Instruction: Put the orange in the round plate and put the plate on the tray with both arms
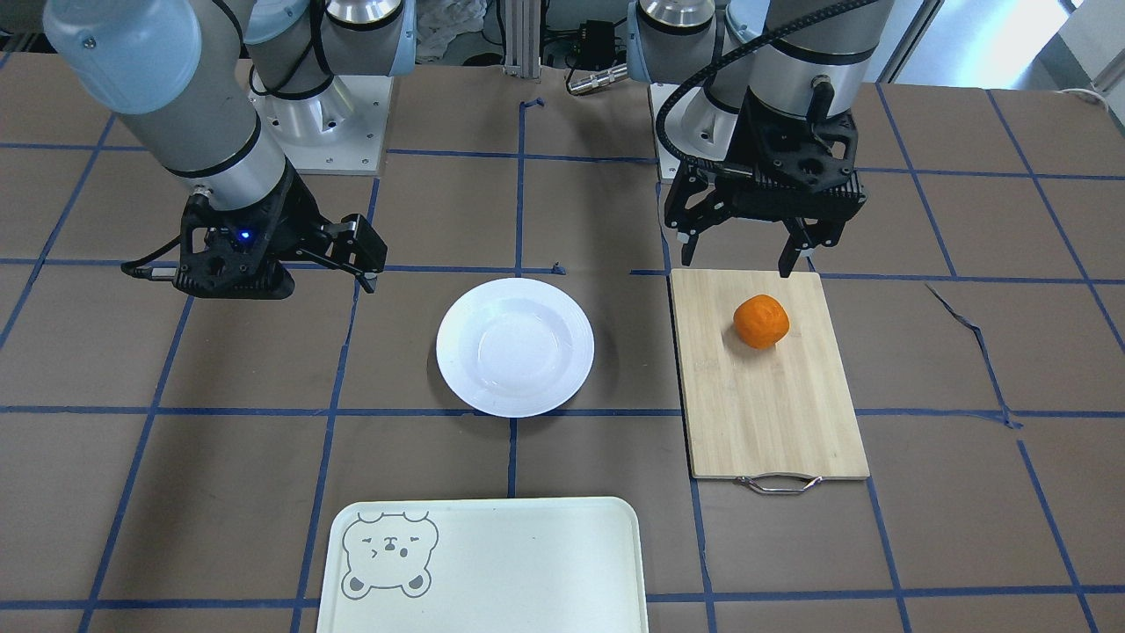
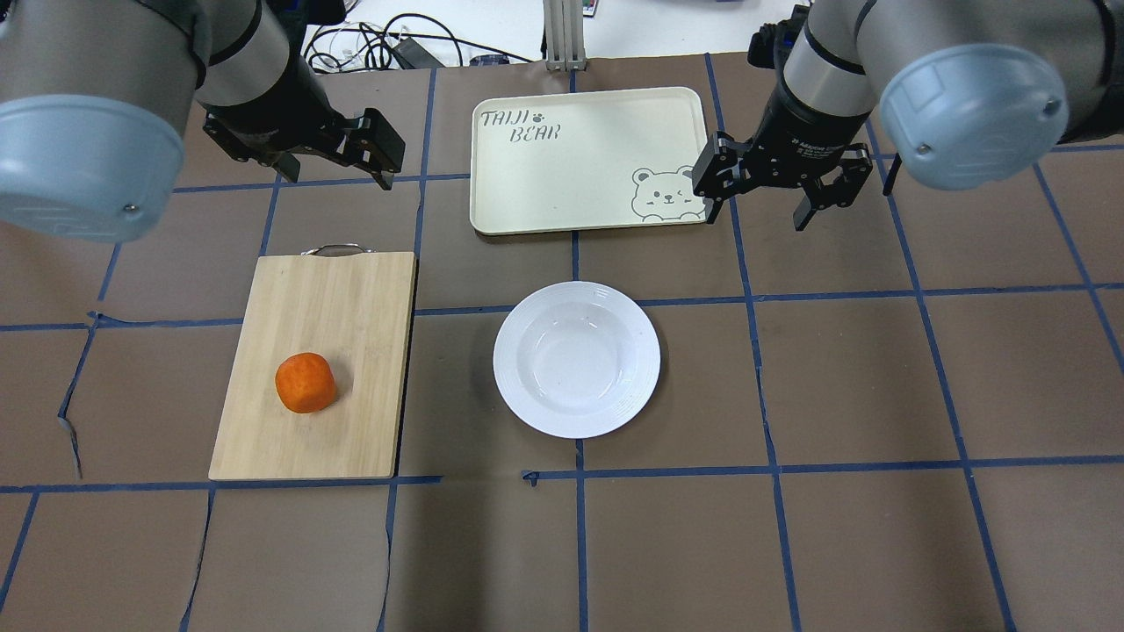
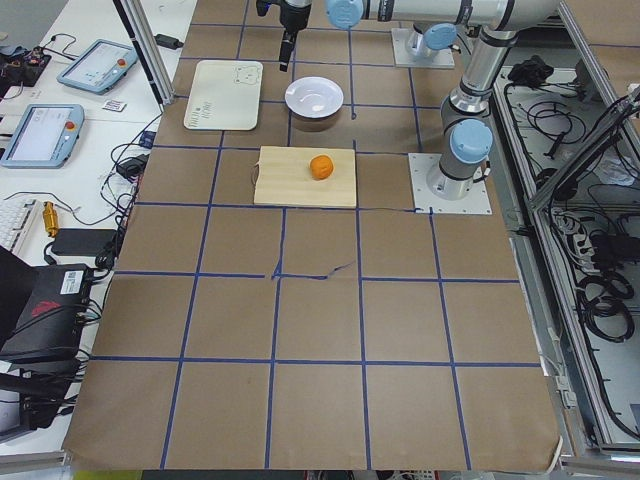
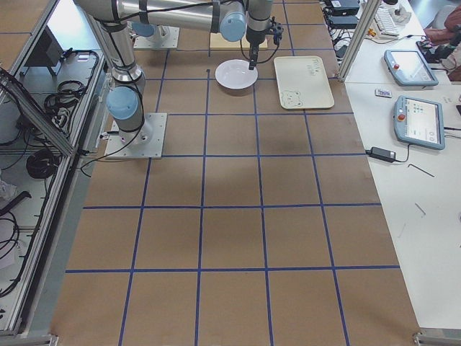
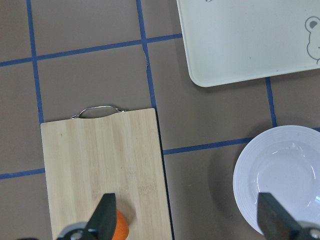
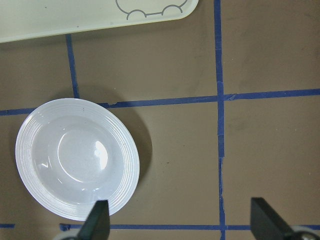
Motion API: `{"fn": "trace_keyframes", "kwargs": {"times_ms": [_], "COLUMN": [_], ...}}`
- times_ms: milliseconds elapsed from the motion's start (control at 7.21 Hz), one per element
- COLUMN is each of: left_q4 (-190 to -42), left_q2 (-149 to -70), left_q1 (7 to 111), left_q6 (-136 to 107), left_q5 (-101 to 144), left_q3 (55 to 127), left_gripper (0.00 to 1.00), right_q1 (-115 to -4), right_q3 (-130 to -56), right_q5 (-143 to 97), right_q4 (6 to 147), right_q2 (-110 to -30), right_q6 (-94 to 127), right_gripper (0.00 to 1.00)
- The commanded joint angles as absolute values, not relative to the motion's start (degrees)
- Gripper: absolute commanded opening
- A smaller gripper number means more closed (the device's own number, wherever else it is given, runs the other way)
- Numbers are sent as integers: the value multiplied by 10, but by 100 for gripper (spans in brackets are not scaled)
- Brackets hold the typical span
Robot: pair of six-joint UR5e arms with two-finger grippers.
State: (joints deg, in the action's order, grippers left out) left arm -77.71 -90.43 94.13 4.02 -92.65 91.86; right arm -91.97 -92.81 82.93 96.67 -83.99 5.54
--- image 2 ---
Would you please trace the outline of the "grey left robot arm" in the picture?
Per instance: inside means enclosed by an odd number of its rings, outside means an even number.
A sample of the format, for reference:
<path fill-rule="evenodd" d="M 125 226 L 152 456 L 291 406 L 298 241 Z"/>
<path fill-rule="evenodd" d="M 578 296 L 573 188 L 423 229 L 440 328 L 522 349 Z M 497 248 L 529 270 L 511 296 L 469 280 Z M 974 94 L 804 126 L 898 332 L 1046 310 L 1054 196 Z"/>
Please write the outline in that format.
<path fill-rule="evenodd" d="M 329 102 L 277 1 L 4 1 L 1 216 L 69 240 L 140 240 L 184 168 L 191 107 L 230 160 L 293 183 L 299 157 L 389 190 L 405 141 Z"/>

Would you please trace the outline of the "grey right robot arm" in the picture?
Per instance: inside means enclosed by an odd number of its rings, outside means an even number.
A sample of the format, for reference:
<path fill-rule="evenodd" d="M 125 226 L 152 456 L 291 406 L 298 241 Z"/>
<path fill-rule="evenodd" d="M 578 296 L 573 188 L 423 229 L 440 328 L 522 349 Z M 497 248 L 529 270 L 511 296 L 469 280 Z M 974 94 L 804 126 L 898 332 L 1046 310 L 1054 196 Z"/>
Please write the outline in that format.
<path fill-rule="evenodd" d="M 1050 148 L 1121 133 L 1120 1 L 812 1 L 767 22 L 747 64 L 776 87 L 750 139 L 717 132 L 692 168 L 703 216 L 798 189 L 803 231 L 854 204 L 876 112 L 895 168 L 936 190 L 1015 177 Z"/>

